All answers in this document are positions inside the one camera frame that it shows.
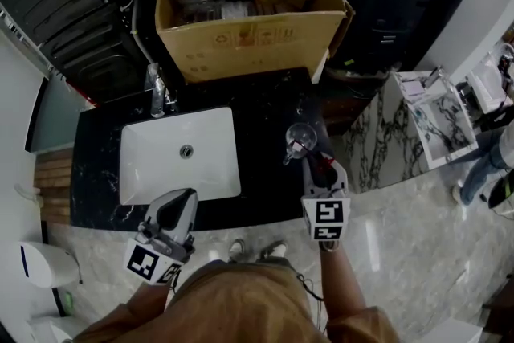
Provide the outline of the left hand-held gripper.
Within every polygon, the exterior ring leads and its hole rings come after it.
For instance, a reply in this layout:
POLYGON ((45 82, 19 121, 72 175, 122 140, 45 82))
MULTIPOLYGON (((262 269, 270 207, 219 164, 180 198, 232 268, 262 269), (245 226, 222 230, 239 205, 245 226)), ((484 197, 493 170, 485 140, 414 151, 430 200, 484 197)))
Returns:
POLYGON ((197 208, 198 194, 191 188, 153 200, 127 243, 124 270, 150 285, 164 285, 176 277, 194 253, 190 232, 197 208))

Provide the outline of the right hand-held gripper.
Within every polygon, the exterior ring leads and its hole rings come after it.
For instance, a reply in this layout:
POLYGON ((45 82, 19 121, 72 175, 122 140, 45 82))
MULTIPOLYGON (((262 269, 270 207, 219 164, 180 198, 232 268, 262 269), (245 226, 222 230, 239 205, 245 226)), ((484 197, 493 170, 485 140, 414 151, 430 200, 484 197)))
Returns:
POLYGON ((311 240, 323 251, 335 251, 345 234, 349 214, 348 176, 331 157, 315 152, 302 159, 304 195, 301 204, 311 240))

